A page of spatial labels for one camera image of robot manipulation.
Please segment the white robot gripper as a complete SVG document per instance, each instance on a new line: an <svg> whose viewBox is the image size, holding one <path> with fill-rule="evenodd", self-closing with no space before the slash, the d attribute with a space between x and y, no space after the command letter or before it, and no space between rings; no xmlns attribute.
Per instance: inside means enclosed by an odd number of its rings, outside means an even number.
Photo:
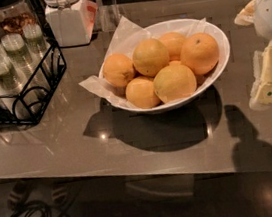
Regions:
<svg viewBox="0 0 272 217"><path fill-rule="evenodd" d="M253 23L259 36L272 40L272 0L251 0L237 14L234 23L241 26ZM253 68L255 81L250 92L250 108L266 110L272 106L272 41L263 51L255 51Z"/></svg>

